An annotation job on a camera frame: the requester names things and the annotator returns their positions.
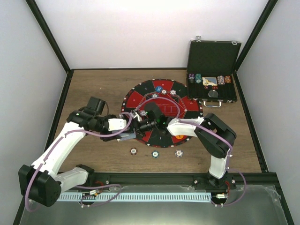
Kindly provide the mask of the playing card deck with box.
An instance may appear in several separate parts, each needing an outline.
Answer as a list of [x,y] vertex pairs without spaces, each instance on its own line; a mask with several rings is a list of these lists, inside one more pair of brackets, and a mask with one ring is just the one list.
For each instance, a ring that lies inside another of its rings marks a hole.
[[120,142],[120,141],[135,139],[135,138],[136,138],[135,133],[130,133],[130,134],[122,133],[122,134],[119,134],[119,138],[117,138],[117,141]]

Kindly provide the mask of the red brown chip stack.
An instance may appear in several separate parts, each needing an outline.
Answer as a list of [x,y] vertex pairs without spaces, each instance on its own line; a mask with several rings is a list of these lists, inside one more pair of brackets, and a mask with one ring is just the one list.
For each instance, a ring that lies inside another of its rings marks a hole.
[[137,148],[131,148],[130,149],[130,154],[131,155],[136,155],[137,154]]

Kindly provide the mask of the blue white chip stack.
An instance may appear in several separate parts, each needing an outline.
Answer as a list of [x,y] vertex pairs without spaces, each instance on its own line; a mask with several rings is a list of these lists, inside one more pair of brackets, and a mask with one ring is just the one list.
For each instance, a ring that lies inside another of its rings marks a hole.
[[179,158],[182,157],[183,156],[183,151],[182,150],[176,150],[175,151],[175,156],[179,157]]

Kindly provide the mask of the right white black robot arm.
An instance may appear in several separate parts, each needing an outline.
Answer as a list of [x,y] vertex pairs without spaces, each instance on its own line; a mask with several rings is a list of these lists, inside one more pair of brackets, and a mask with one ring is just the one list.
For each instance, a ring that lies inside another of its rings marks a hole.
[[157,129],[164,135],[197,137],[211,155],[208,183],[218,189],[225,183],[228,158],[237,134],[218,116],[208,113],[204,117],[180,119],[165,116],[154,102],[147,103],[144,119],[134,119],[134,129],[139,135]]

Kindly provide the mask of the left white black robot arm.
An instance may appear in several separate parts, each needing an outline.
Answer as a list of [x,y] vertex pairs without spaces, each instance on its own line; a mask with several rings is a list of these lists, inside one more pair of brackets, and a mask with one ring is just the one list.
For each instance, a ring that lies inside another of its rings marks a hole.
[[122,112],[119,116],[102,116],[105,104],[105,101],[91,97],[85,107],[70,113],[62,131],[48,149],[30,166],[23,165],[19,169],[20,189],[27,211],[33,211],[30,200],[50,207],[61,193],[71,188],[91,189],[95,186],[95,171],[88,166],[77,165],[63,173],[58,171],[72,149],[86,135],[106,140],[116,138],[129,128],[133,114]]

